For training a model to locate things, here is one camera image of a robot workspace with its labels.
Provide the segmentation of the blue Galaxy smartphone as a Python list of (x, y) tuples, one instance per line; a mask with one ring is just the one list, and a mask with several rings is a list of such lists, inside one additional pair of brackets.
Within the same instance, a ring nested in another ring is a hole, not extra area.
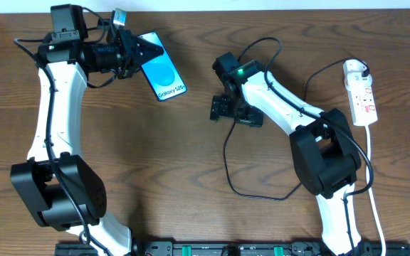
[(166, 101), (187, 91), (181, 75), (173, 64), (166, 48), (156, 32), (140, 35), (140, 38), (160, 46), (164, 53), (142, 65), (146, 77), (157, 100)]

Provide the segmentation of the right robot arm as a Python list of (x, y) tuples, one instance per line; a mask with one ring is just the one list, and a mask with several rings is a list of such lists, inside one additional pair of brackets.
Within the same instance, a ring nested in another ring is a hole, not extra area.
[(304, 102), (283, 87), (261, 63), (240, 63), (230, 52), (212, 69), (225, 93), (213, 98), (210, 118), (261, 127), (274, 121), (287, 135), (295, 173), (314, 195), (322, 221), (322, 241), (334, 255), (355, 255), (361, 244), (353, 209), (357, 171), (366, 160), (345, 115)]

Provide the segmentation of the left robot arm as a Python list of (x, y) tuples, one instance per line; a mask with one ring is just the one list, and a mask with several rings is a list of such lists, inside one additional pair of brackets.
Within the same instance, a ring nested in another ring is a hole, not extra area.
[(121, 9), (99, 19), (101, 36), (92, 41), (85, 12), (79, 5), (51, 7), (53, 30), (31, 54), (41, 83), (36, 133), (27, 160), (11, 167), (11, 183), (39, 226), (78, 236), (94, 255), (141, 255), (131, 230), (107, 210), (105, 185), (83, 158), (82, 100), (91, 73), (130, 78), (164, 51), (125, 29)]

